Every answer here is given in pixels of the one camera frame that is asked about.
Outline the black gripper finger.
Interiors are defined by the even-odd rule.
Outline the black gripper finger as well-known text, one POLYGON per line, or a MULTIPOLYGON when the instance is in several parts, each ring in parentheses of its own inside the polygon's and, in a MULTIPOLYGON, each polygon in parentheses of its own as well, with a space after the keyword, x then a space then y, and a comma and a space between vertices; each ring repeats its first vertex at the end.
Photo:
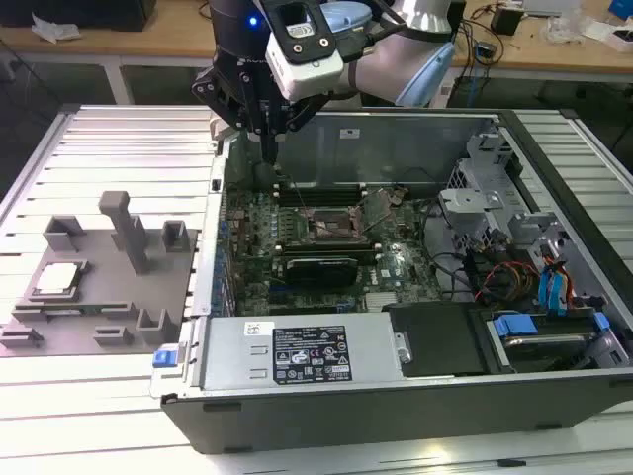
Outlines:
POLYGON ((318 94, 291 103, 280 95, 270 100, 270 162, 278 154, 277 139, 287 132, 296 132, 326 104, 326 95, 318 94))
POLYGON ((228 81, 218 68, 201 72, 192 86, 194 95, 225 123, 259 142, 261 159, 271 162, 271 133, 266 110, 259 97, 257 76, 238 68, 228 81))

